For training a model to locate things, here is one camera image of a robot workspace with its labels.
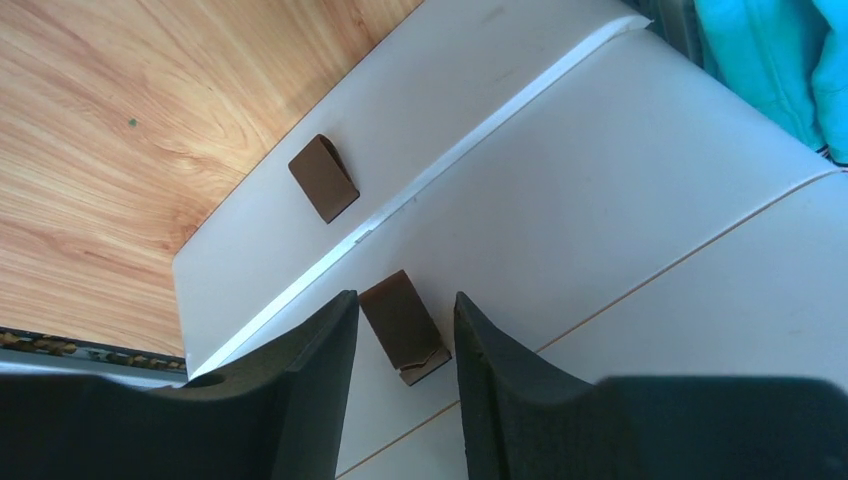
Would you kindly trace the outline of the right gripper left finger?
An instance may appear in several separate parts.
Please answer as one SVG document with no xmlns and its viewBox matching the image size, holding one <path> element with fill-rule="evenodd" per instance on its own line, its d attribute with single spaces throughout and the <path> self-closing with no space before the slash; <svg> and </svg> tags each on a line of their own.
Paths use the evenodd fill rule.
<svg viewBox="0 0 848 480">
<path fill-rule="evenodd" d="M 1 379 L 5 479 L 331 479 L 359 321 L 344 290 L 301 325 L 182 387 Z"/>
</svg>

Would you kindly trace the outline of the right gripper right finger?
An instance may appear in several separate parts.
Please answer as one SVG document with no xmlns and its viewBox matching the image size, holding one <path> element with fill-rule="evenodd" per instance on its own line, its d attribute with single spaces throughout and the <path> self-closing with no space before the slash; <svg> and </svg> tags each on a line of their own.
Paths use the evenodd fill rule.
<svg viewBox="0 0 848 480">
<path fill-rule="evenodd" d="M 792 377 L 613 376 L 591 384 L 454 306 L 472 479 L 843 479 L 847 396 Z"/>
</svg>

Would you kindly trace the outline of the white three-drawer storage unit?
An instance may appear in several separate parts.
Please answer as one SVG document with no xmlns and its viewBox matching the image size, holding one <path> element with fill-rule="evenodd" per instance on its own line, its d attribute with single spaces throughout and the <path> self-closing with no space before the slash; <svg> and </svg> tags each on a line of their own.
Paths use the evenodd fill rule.
<svg viewBox="0 0 848 480">
<path fill-rule="evenodd" d="M 173 262 L 188 374 L 402 270 L 590 382 L 847 383 L 847 174 L 617 1 L 427 1 Z"/>
</svg>

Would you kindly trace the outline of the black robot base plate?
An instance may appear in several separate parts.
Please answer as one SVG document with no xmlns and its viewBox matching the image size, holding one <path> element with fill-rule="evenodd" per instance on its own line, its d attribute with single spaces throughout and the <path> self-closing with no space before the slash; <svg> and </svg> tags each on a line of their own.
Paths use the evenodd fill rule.
<svg viewBox="0 0 848 480">
<path fill-rule="evenodd" d="M 141 389 L 187 383 L 181 357 L 43 333 L 1 329 L 1 372 L 95 375 Z"/>
</svg>

